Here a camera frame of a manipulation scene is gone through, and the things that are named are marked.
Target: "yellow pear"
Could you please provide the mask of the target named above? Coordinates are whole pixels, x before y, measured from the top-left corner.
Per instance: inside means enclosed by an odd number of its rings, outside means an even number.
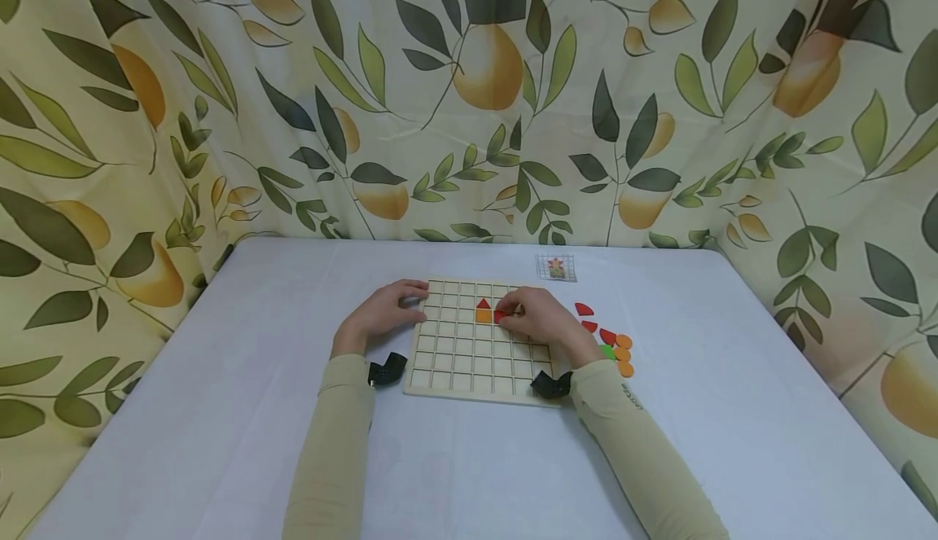
[[[90,206],[75,200],[60,200],[46,204],[62,213],[85,236],[94,250],[104,249],[111,242],[111,229],[107,222]]]
[[[401,220],[410,205],[410,197],[403,182],[396,186],[389,186],[387,183],[352,182],[352,193],[358,203],[377,218]]]
[[[462,42],[453,86],[462,100],[483,110],[508,108],[522,87],[522,55],[498,25],[476,25]]]
[[[182,277],[163,245],[153,239],[153,263],[142,274],[120,277],[117,287],[141,304],[169,308],[179,304],[185,287]]]

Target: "green leaf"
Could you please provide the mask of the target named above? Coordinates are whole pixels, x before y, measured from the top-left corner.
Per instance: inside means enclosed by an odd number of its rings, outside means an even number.
[[[322,95],[318,86],[315,87],[314,93],[316,96],[316,115],[319,116],[322,135],[326,138],[327,150],[332,151],[340,162],[345,163],[345,133],[342,132],[339,117],[335,115],[335,110],[326,100],[326,96]]]
[[[319,151],[311,149],[311,147],[299,147],[294,155],[290,156],[290,159],[306,164],[309,169],[329,169],[329,162],[326,161],[326,157],[322,157]]]
[[[94,428],[101,424],[101,412],[82,397],[57,397],[53,409],[59,420],[76,428]]]
[[[153,264],[155,256],[152,238],[153,232],[138,232],[111,268],[111,276],[123,279],[146,272]]]
[[[573,63],[576,60],[576,30],[570,25],[563,30],[557,46],[554,49],[554,64],[550,66],[550,83],[547,86],[547,96],[541,110],[548,108],[560,92],[567,85]]]
[[[576,169],[580,170],[582,177],[585,177],[589,182],[598,182],[599,180],[605,180],[609,177],[606,169],[603,167],[603,163],[596,158],[596,156],[591,155],[591,153],[580,153],[578,156],[569,156],[570,161],[576,166]]]
[[[619,140],[619,115],[616,114],[616,107],[612,106],[605,70],[599,72],[596,91],[593,92],[593,131],[597,137],[609,143]]]
[[[378,112],[377,108],[367,103],[362,95],[358,93],[358,90],[354,89],[352,83],[349,82],[344,73],[339,70],[339,66],[335,65],[335,61],[333,61],[331,57],[327,56],[319,47],[313,48],[313,54],[316,57],[316,64],[319,64],[319,69],[322,70],[322,73],[325,73],[328,81],[335,86],[335,89],[338,90],[342,96],[345,96],[349,102],[362,110]]]
[[[537,229],[541,227],[541,220],[544,218],[544,207],[541,205],[541,202],[533,205],[531,212],[527,215],[526,226],[529,234],[537,232]]]
[[[192,29],[189,28],[186,20],[179,15],[177,10],[173,9],[170,3],[163,0],[147,1],[149,1],[150,7],[153,7],[156,16],[160,17],[160,21],[163,22],[163,25],[165,25],[167,29],[170,29],[173,37],[178,39],[182,45],[189,47],[197,56],[203,58],[202,48],[199,47],[199,42],[196,41]]]
[[[142,18],[150,18],[149,15],[131,9],[118,0],[88,0],[88,2],[91,2],[91,8],[98,16],[98,22],[109,39],[111,35],[117,33],[117,29],[124,25]]]
[[[315,17],[316,26],[319,27],[319,32],[322,34],[322,40],[326,41],[326,45],[329,46],[329,50],[335,54],[335,57],[344,59],[345,45],[344,42],[342,42],[342,26],[339,22],[339,16],[335,14],[332,1],[309,1],[311,5],[313,5],[313,17]]]
[[[797,230],[791,234],[782,248],[778,250],[778,274],[782,277],[791,277],[804,269],[804,264],[808,263],[808,255],[811,250],[811,236],[807,229]]]
[[[21,362],[19,365],[0,367],[0,387],[30,384],[49,375],[62,361],[62,357],[45,357],[35,361]]]
[[[60,292],[38,307],[24,330],[51,324],[74,323],[91,314],[91,295],[88,292]]]
[[[909,152],[902,156],[892,168],[889,168],[883,177],[894,176],[911,169],[913,165],[928,157],[936,147],[938,147],[938,119],[932,122],[918,141],[915,141],[912,149],[909,149]]]
[[[865,243],[866,263],[870,275],[880,291],[891,298],[918,304],[918,289],[915,278],[899,257],[875,244]]]
[[[817,285],[808,275],[802,275],[801,293],[803,293],[804,298],[808,300],[808,304],[818,311],[821,316],[825,318],[831,317],[831,300],[827,298],[827,294],[821,289],[821,286]]]
[[[313,119],[309,118],[309,114],[306,110],[299,106],[295,100],[292,100],[282,91],[277,90],[268,83],[267,78],[264,77],[260,70],[254,69],[254,71],[257,72],[257,77],[260,78],[261,87],[264,88],[267,99],[273,104],[274,110],[280,115],[280,118],[284,119],[288,125],[295,129],[315,132],[316,125],[313,124]]]
[[[668,237],[666,234],[658,234],[656,232],[649,232],[648,239],[651,241],[651,244],[658,249],[679,249],[681,245],[678,244],[677,239],[673,237]]]
[[[215,72],[218,81],[221,82],[221,88],[225,90],[225,94],[228,94],[232,112],[237,115],[237,94],[235,93],[235,84],[232,82],[232,77],[228,73],[228,68],[225,67],[224,61],[221,60],[221,55],[218,54],[218,51],[215,46],[212,45],[208,36],[202,33],[202,29],[199,29],[199,41],[202,42],[202,47],[205,48],[205,54],[208,56],[208,65],[210,65],[212,71]]]
[[[895,305],[892,301],[882,300],[880,298],[860,298],[871,306],[874,306],[878,311],[888,314],[889,316],[895,316],[896,318],[908,318],[912,316],[909,314],[905,308]]]
[[[643,104],[637,120],[629,131],[629,138],[625,140],[625,163],[629,165],[629,169],[634,168],[646,155],[651,139],[655,137],[656,128],[658,128],[658,99],[653,94]]]
[[[94,100],[106,104],[106,106],[115,110],[120,110],[120,112],[136,112],[136,110],[140,108],[140,103],[134,100],[134,98],[128,98],[127,96],[106,88],[81,86],[81,89],[94,96]],[[2,109],[2,100],[0,100],[0,109]]]
[[[389,186],[396,186],[398,183],[407,181],[401,176],[394,175],[383,165],[371,162],[359,165],[354,169],[351,177],[359,183],[387,183]]]
[[[874,90],[874,97],[864,108],[857,120],[853,122],[850,132],[853,135],[853,144],[857,146],[857,152],[860,155],[860,161],[863,163],[865,173],[870,173],[876,169],[880,162],[880,156],[883,154],[885,146],[885,134],[887,134],[888,117],[885,113],[885,104],[883,98],[877,90]]]
[[[811,147],[806,152],[811,156],[820,156],[823,155],[823,153],[839,150],[840,145],[844,145],[844,138],[829,137],[825,140],[822,140],[820,143],[811,145]]]
[[[440,25],[440,20],[436,18],[436,15],[407,1],[395,0],[395,2],[397,14],[401,16],[401,22],[405,24],[407,33],[430,47],[431,50],[436,50],[448,58],[452,57],[449,54],[449,46],[446,45],[443,26]]]
[[[459,0],[440,0],[443,2],[443,8],[449,17],[449,22],[457,32],[462,33],[462,11],[459,10]]]
[[[365,35],[362,24],[358,25],[358,57],[362,71],[378,103],[384,104],[384,56],[381,50]]]
[[[811,316],[804,308],[798,308],[797,314],[801,323],[804,324],[804,329],[808,331],[811,338],[814,338],[817,343],[823,344],[823,332],[817,320],[814,319],[814,316]]]
[[[938,29],[925,35],[905,70],[905,97],[921,116],[938,103]]]
[[[547,53],[550,46],[550,12],[544,0],[531,0],[531,10],[528,12],[524,31],[537,51],[542,55]]]
[[[71,59],[82,70],[124,90],[134,91],[117,61],[117,56],[112,51],[82,39],[51,32],[48,29],[43,29],[43,32],[64,57]]]
[[[733,63],[730,64],[730,70],[726,73],[726,81],[723,82],[723,100],[721,101],[723,112],[726,112],[726,109],[735,100],[736,95],[739,94],[739,91],[749,82],[749,78],[756,71],[756,66],[759,63],[759,53],[756,51],[755,42],[753,41],[755,36],[756,32],[753,29],[746,41],[739,46],[739,50],[736,51],[733,58]]]
[[[433,229],[414,229],[416,236],[424,239],[424,241],[431,241],[433,243],[449,243],[449,239],[446,238],[446,235],[438,230]]]
[[[0,439],[23,436],[46,422],[45,412],[19,399],[0,399]]]
[[[629,180],[629,186],[651,192],[671,192],[681,181],[673,171],[663,168],[650,168],[640,171]]]
[[[718,0],[710,11],[710,16],[703,27],[703,40],[701,50],[703,59],[713,64],[723,46],[730,39],[730,33],[736,24],[736,11],[739,9],[739,0]]]
[[[533,85],[533,76],[531,76],[531,66],[524,61],[524,72],[522,73],[522,96],[524,102],[528,103],[531,110],[537,110],[537,90]]]
[[[41,263],[31,252],[0,239],[0,276],[23,277],[35,272]]]
[[[558,178],[557,174],[551,171],[547,165],[539,164],[536,161],[524,161],[520,167],[522,167],[522,170],[526,174],[535,178],[538,182],[543,183],[544,186],[560,186],[560,178]]]
[[[13,190],[0,187],[0,205],[27,237],[50,255],[77,265],[93,265],[94,251],[66,215]]]
[[[492,236],[492,233],[488,232],[483,227],[473,224],[471,222],[462,222],[455,225],[449,225],[450,229],[453,230],[456,234],[461,237],[472,237],[477,239],[483,239],[485,237]]]
[[[177,52],[173,52],[173,54],[179,59],[179,63],[182,65],[183,69],[186,70],[186,76],[189,77],[189,81],[192,82],[193,86],[211,96],[216,102],[228,110],[228,112],[235,114],[230,104],[228,104],[228,101],[221,95],[221,91],[218,90],[215,82],[212,81],[212,78],[208,77],[208,74],[205,73],[202,68],[199,68],[199,66],[193,64],[190,60]]]
[[[701,72],[693,58],[683,53],[677,57],[677,63],[674,64],[674,83],[677,84],[681,97],[691,108],[706,116],[717,115],[706,100]]]
[[[443,182],[446,179],[446,176],[449,176],[449,171],[453,168],[453,155],[450,153],[448,156],[443,158],[443,161],[436,167],[436,171],[433,172],[433,183],[437,184]]]

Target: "grid square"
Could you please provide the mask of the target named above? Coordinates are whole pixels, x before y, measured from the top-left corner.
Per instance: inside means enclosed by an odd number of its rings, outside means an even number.
[[[449,373],[434,371],[430,386],[433,389],[449,389]]]
[[[471,341],[468,338],[456,339],[456,353],[471,355]]]
[[[417,353],[414,356],[414,367],[418,369],[433,367],[433,353]]]
[[[492,373],[496,375],[511,375],[511,360],[494,359],[492,361]]]
[[[535,361],[549,361],[550,349],[546,345],[531,345],[531,359]]]
[[[453,370],[454,371],[463,371],[468,373],[471,371],[471,357],[465,355],[456,355],[456,359],[453,361]]]
[[[453,368],[453,355],[440,355],[433,357],[433,368],[441,371],[449,371]]]
[[[436,338],[420,335],[416,339],[416,348],[418,350],[434,350],[436,348]]]
[[[488,375],[473,375],[471,378],[471,391],[473,393],[491,393],[492,378]]]
[[[533,375],[531,375],[531,362],[530,361],[512,361],[512,363],[515,368],[515,371],[514,371],[515,377],[524,377],[527,379],[531,379],[533,377]]]
[[[437,353],[452,353],[453,351],[453,339],[449,336],[438,336],[436,338],[436,352]]]
[[[514,388],[511,386],[511,377],[496,377],[493,380],[493,387],[495,393],[506,394],[506,396],[510,396],[514,392]]]
[[[492,373],[492,359],[489,357],[476,357],[476,373]]]
[[[414,369],[414,374],[411,377],[411,385],[414,387],[430,387],[430,371]]]
[[[456,373],[453,375],[453,390],[457,392],[471,391],[471,375]]]

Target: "leaf print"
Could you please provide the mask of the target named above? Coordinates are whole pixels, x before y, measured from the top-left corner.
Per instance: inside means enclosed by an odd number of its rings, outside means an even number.
[[[736,23],[736,11],[739,10],[739,0],[718,0],[710,11],[710,16],[703,27],[703,40],[701,48],[703,59],[713,64],[723,46],[730,39],[730,33]]]
[[[333,61],[332,58],[329,58],[319,47],[313,48],[313,54],[316,57],[316,63],[319,64],[322,73],[325,73],[328,81],[335,86],[335,89],[338,90],[342,96],[345,96],[349,102],[362,110],[378,112],[377,108],[367,103],[362,95],[358,93],[358,90],[354,89],[352,83],[348,81],[348,78],[345,77],[344,73],[339,69],[339,66],[335,65],[335,61]]]
[[[91,314],[92,301],[88,292],[60,292],[43,301],[24,330],[51,324],[74,323]]]
[[[289,96],[277,90],[267,82],[267,78],[264,77],[260,70],[255,68],[254,71],[257,72],[257,77],[261,81],[261,88],[264,88],[267,99],[270,101],[277,114],[280,115],[280,118],[286,121],[286,124],[303,131],[316,131],[313,119],[309,118],[309,114],[303,107],[299,106],[295,100],[292,100]]]
[[[706,116],[717,115],[706,99],[701,72],[693,58],[683,53],[677,57],[677,63],[674,64],[674,82],[677,83],[677,91],[691,108]]]
[[[51,32],[48,29],[43,29],[43,32],[64,57],[71,59],[82,70],[93,73],[124,90],[132,90],[117,57],[111,51],[69,35]]]
[[[88,0],[88,2],[91,2],[91,8],[98,16],[98,22],[109,39],[111,35],[117,33],[117,29],[124,25],[142,18],[150,18],[149,15],[131,9],[118,0]]]
[[[322,34],[322,40],[326,41],[326,45],[335,54],[335,57],[344,59],[345,44],[342,42],[342,26],[339,22],[339,16],[335,14],[332,1],[309,1],[313,4],[313,17],[316,20],[316,26],[319,27],[319,32]]]

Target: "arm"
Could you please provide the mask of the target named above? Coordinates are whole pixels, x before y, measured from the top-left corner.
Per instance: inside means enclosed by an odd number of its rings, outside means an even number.
[[[498,307],[511,314],[519,305],[523,315],[502,318],[502,328],[565,351],[574,369],[570,384],[576,414],[599,442],[649,538],[728,539],[693,473],[593,336],[545,289],[518,289]]]
[[[357,540],[362,532],[368,429],[375,391],[368,385],[369,336],[420,323],[422,312],[400,306],[426,298],[425,282],[404,280],[378,289],[335,332],[319,399],[290,490],[283,540]]]

